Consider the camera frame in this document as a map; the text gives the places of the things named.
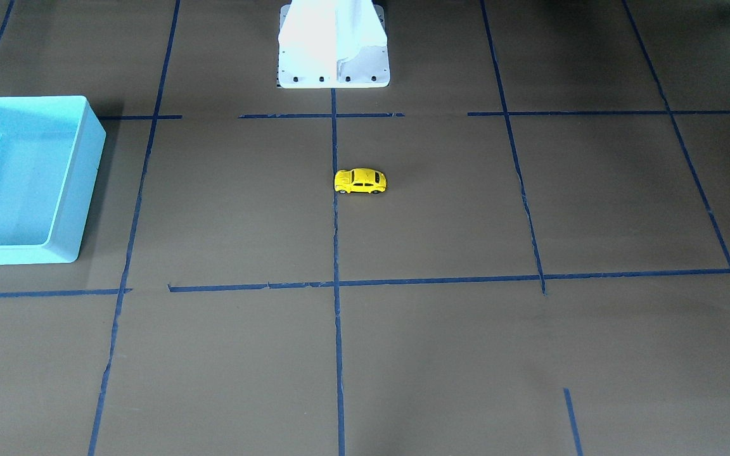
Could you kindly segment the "yellow beetle toy car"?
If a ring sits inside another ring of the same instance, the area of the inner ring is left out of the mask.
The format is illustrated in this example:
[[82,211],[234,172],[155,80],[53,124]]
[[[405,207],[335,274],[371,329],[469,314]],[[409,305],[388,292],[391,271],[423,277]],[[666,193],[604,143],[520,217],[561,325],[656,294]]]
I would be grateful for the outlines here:
[[380,194],[387,190],[387,179],[385,174],[373,168],[351,168],[337,171],[333,187],[340,194]]

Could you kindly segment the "teal plastic storage bin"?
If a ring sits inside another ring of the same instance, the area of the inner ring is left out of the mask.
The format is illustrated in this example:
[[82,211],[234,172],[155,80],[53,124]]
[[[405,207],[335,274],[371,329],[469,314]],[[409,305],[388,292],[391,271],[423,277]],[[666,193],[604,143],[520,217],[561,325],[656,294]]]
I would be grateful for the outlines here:
[[84,96],[0,96],[0,265],[78,259],[104,144]]

